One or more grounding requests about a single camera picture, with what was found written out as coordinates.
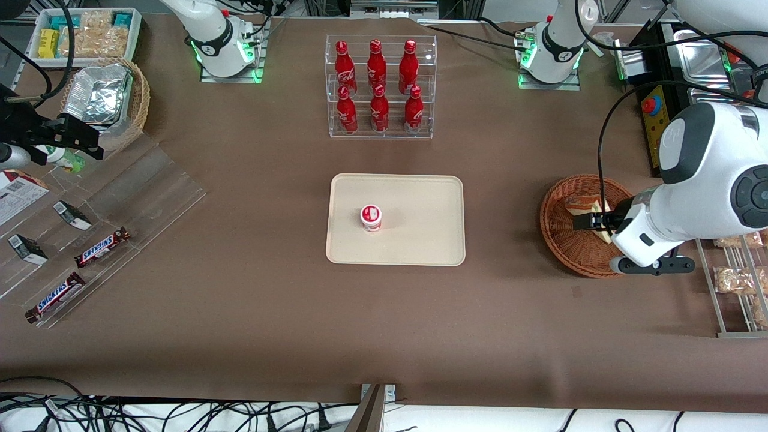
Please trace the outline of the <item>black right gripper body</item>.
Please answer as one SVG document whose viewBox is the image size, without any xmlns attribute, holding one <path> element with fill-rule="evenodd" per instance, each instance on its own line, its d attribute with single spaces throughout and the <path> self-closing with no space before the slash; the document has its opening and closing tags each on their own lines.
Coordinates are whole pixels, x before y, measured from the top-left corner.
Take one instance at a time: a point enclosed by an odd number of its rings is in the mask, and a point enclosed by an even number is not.
<svg viewBox="0 0 768 432">
<path fill-rule="evenodd" d="M 38 146 L 55 144 L 59 121 L 39 115 L 28 102 L 8 102 L 16 93 L 5 85 L 1 96 L 1 165 L 49 163 L 49 154 Z"/>
</svg>

